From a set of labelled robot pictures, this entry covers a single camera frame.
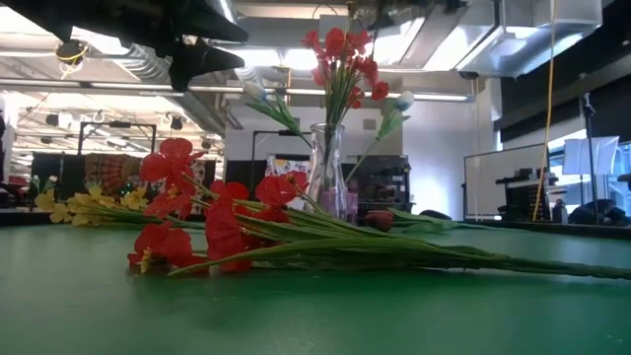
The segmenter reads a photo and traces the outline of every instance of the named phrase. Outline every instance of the flower stem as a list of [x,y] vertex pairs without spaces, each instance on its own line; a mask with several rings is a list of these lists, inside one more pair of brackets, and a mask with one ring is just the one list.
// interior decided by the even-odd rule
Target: flower stem
[[329,216],[329,214],[328,214],[328,213],[326,213],[326,211],[324,211],[324,210],[322,209],[322,207],[320,207],[320,206],[317,204],[317,202],[315,202],[312,198],[310,198],[310,197],[309,197],[306,193],[302,192],[302,193],[300,194],[300,197],[301,197],[302,199],[304,199],[307,203],[309,203],[309,204],[310,204],[310,205],[314,208],[314,211],[315,211],[316,213],[318,213],[318,214],[320,214],[320,215],[324,215],[324,216]]
[[362,162],[364,162],[364,159],[366,159],[366,157],[368,156],[368,153],[370,153],[370,151],[375,148],[375,146],[377,145],[377,143],[379,143],[380,140],[379,139],[375,139],[375,141],[373,142],[373,144],[371,144],[370,147],[368,147],[368,149],[366,150],[366,152],[364,152],[364,155],[362,155],[362,158],[359,159],[359,161],[357,161],[357,164],[355,164],[355,167],[353,167],[353,170],[350,172],[350,174],[348,175],[348,177],[346,177],[346,180],[344,181],[344,183],[348,184],[348,182],[351,180],[351,178],[353,177],[353,175],[355,174],[355,171],[357,171],[357,168],[359,168],[359,166],[362,164]]

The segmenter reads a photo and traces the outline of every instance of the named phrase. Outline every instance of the wall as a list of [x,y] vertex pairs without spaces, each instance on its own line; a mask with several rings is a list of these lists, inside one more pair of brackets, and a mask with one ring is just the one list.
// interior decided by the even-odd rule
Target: wall
[[[301,121],[303,132],[309,132],[310,126],[324,121],[324,109],[319,107],[291,107],[292,114]],[[243,130],[228,130],[226,132],[226,160],[250,160],[253,130],[281,130],[285,129],[280,123],[269,117],[254,112],[248,107],[234,107],[233,115],[244,126]],[[363,119],[374,118],[377,128],[381,123],[381,113],[378,109],[353,109],[344,118],[344,140],[342,142],[342,157],[344,162],[355,162],[357,156],[364,154],[375,139],[377,131],[364,130]],[[279,137],[276,134],[259,134],[256,138],[255,158],[266,159],[269,154],[300,154],[309,155],[309,147],[298,137]],[[392,132],[388,139],[381,142],[371,155],[401,155],[403,152],[401,130]]]
[[433,209],[462,218],[464,162],[474,151],[473,105],[417,102],[403,125],[413,213]]
[[433,209],[462,219],[464,157],[496,150],[493,120],[502,112],[500,81],[479,89],[476,104],[417,102],[406,112],[412,118],[403,125],[403,154],[412,167],[413,213]]

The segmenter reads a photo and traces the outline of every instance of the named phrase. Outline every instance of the green table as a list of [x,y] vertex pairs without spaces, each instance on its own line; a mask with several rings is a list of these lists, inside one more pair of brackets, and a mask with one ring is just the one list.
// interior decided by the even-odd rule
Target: green table
[[[460,271],[137,277],[126,262],[137,233],[0,229],[0,354],[631,354],[631,282]],[[631,267],[631,242],[484,231],[433,241]]]

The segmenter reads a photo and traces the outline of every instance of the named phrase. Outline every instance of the glass vase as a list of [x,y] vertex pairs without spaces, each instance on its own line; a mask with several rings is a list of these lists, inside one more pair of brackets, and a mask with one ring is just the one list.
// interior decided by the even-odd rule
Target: glass vase
[[[307,195],[332,217],[347,219],[346,184],[341,165],[344,126],[327,127],[326,123],[312,126],[312,170]],[[315,212],[310,203],[307,211]]]

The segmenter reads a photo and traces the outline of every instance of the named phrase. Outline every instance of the black light fixture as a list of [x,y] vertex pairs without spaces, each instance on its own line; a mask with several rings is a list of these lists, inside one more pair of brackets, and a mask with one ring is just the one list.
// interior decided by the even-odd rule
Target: black light fixture
[[51,125],[51,126],[58,126],[59,125],[59,114],[56,113],[51,113],[46,117],[45,120],[46,124]]
[[183,129],[183,124],[181,123],[181,117],[174,116],[171,119],[171,129],[173,129],[173,130],[182,130]]

